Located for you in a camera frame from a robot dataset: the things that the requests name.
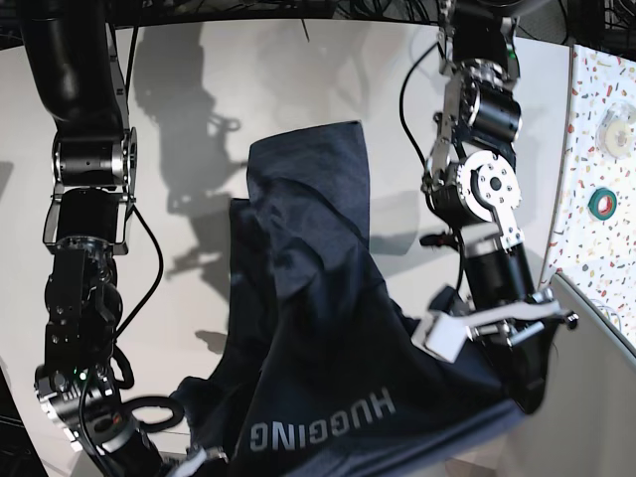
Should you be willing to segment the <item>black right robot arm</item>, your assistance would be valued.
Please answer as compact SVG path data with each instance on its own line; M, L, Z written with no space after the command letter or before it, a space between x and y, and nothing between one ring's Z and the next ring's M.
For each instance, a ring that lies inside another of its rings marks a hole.
M174 459L151 439L183 420L182 406L170 397L121 397L134 375L117 341L132 315L123 309L115 260L127 253L129 221L138 215L138 161L131 69L118 60L109 5L21 1L17 16L39 97L57 128L43 231L53 269L37 399L104 476L199 475L226 459L220 447L194 447Z

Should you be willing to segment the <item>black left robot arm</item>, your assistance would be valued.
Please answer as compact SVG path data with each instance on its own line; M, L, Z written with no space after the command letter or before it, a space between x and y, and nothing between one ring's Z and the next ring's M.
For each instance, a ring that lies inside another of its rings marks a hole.
M529 1L442 1L438 5L440 70L448 81L437 135L422 160L422 192L455 233L480 224L492 234L458 250L472 300L430 311L412 338L434 358L454 362L477 342L525 413L544 399L549 354L560 326L576 315L532 280L525 236L515 216L522 201L515 141L522 111L513 96L520 75L514 38Z

